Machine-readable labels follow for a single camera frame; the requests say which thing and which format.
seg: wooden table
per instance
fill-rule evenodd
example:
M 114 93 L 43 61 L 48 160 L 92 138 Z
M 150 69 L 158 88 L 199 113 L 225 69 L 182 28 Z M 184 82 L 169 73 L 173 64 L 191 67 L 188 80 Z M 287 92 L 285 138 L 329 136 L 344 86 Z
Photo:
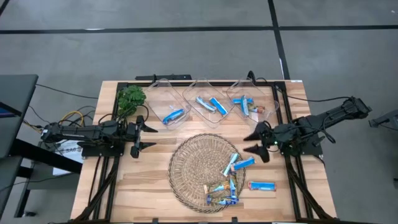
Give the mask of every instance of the wooden table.
M 112 113 L 117 84 L 118 81 L 103 82 L 94 123 L 97 123 L 103 115 Z M 302 82 L 286 81 L 286 86 L 288 95 L 306 98 Z M 185 88 L 176 87 L 175 89 L 181 94 Z M 271 88 L 259 88 L 272 98 Z M 228 87 L 217 87 L 217 89 L 222 94 L 226 94 Z M 306 101 L 289 98 L 289 102 L 293 119 L 310 114 Z M 280 105 L 286 123 L 283 100 L 280 101 Z M 136 114 L 145 114 L 145 111 L 139 109 Z M 277 125 L 276 115 L 269 122 L 273 126 Z M 243 141 L 243 138 L 251 133 L 251 128 L 237 114 L 231 113 L 216 129 L 209 128 L 195 113 L 190 113 L 187 121 L 174 131 L 168 131 L 152 111 L 149 113 L 146 124 L 158 130 L 159 133 L 143 133 L 142 140 L 157 144 L 143 150 L 138 159 L 133 159 L 129 155 L 132 143 L 126 144 L 125 154 L 121 157 L 119 164 L 111 222 L 151 222 L 153 218 L 159 218 L 160 222 L 230 222 L 231 217 L 237 217 L 240 222 L 295 220 L 284 158 L 279 153 L 271 153 L 271 161 L 264 164 L 257 155 L 244 152 L 243 148 L 252 146 L 255 142 Z M 194 212 L 182 205 L 170 189 L 168 165 L 173 151 L 179 144 L 201 133 L 223 136 L 239 149 L 244 158 L 254 156 L 258 163 L 246 168 L 246 181 L 274 181 L 277 184 L 276 192 L 250 191 L 245 184 L 237 205 L 213 214 Z M 309 191 L 325 211 L 335 217 L 336 212 L 323 164 L 313 156 L 302 156 L 302 160 Z M 87 206 L 96 161 L 97 157 L 84 161 L 71 218 L 77 217 Z M 97 175 L 94 192 L 98 186 L 98 179 L 99 175 Z M 303 198 L 299 189 L 297 192 L 301 214 L 305 216 Z M 104 217 L 107 198 L 108 193 L 105 192 L 100 218 Z

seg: wicker tray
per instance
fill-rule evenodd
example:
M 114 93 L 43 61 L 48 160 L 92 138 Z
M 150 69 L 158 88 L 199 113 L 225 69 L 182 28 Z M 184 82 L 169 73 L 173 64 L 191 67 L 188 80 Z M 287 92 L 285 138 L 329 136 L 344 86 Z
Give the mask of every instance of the wicker tray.
M 228 165 L 232 153 L 238 153 L 235 146 L 215 134 L 199 134 L 182 143 L 169 164 L 169 182 L 176 198 L 197 212 L 215 213 L 226 208 L 227 205 L 207 205 L 203 185 L 229 180 L 221 171 Z M 237 196 L 243 189 L 244 177 L 245 170 L 238 170 Z M 229 195 L 229 190 L 211 194 L 214 198 Z

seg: transparent plastic bin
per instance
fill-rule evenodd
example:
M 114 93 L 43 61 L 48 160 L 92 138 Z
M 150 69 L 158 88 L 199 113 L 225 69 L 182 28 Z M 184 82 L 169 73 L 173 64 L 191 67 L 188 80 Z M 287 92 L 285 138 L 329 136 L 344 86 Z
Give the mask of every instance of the transparent plastic bin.
M 187 87 L 187 89 L 184 90 L 182 96 L 197 112 L 199 117 L 211 128 L 217 128 L 234 108 L 231 100 L 229 100 L 227 96 L 224 96 L 217 91 L 205 78 L 194 81 L 190 86 Z M 223 116 L 219 111 L 212 113 L 211 111 L 207 110 L 201 104 L 197 103 L 196 99 L 198 96 L 200 96 L 203 101 L 209 104 L 211 104 L 209 102 L 211 97 L 216 98 L 217 101 L 225 108 L 227 114 Z
M 233 99 L 241 99 L 245 95 L 246 98 L 252 98 L 256 106 L 265 107 L 263 113 L 249 111 L 249 116 L 246 116 L 242 112 L 241 105 L 235 104 L 234 111 L 250 126 L 255 126 L 258 122 L 268 120 L 279 108 L 279 103 L 271 96 L 266 96 L 251 80 L 242 79 L 237 81 L 227 89 L 226 94 L 231 102 Z
M 145 102 L 163 123 L 163 119 L 170 113 L 179 109 L 184 109 L 184 114 L 179 118 L 164 124 L 168 130 L 174 130 L 180 126 L 191 111 L 191 106 L 175 91 L 171 83 L 163 78 L 156 81 L 145 90 Z

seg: gray floor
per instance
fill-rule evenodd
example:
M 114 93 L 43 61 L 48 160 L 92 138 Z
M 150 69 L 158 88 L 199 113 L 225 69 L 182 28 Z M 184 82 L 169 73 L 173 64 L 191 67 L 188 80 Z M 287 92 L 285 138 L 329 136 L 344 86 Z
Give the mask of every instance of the gray floor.
M 280 26 L 398 24 L 397 1 L 276 0 Z M 11 0 L 0 29 L 87 29 L 173 26 L 271 25 L 267 1 L 221 0 Z M 370 118 L 398 109 L 398 30 L 284 31 L 291 79 L 303 80 L 308 98 L 357 96 L 373 108 Z M 96 96 L 103 80 L 189 73 L 194 78 L 281 79 L 272 31 L 151 34 L 0 35 L 0 73 L 36 73 L 39 83 Z M 320 113 L 339 102 L 311 103 Z M 49 121 L 96 101 L 38 88 L 31 105 Z M 31 110 L 25 117 L 42 124 Z M 331 128 L 335 145 L 323 143 L 326 171 L 343 220 L 396 223 L 397 133 L 371 129 L 366 120 Z M 19 137 L 37 143 L 22 127 Z M 13 219 L 22 186 L 15 186 L 1 223 L 64 222 L 75 188 L 36 190 L 27 208 L 34 218 Z

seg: green plant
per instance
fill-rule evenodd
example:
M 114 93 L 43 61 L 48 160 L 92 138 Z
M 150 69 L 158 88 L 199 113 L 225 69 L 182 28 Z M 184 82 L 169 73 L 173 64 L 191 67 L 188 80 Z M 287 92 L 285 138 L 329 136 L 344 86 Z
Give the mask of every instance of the green plant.
M 129 116 L 137 111 L 138 105 L 143 105 L 146 96 L 141 87 L 131 85 L 127 88 L 123 88 L 118 93 L 118 115 L 124 114 Z

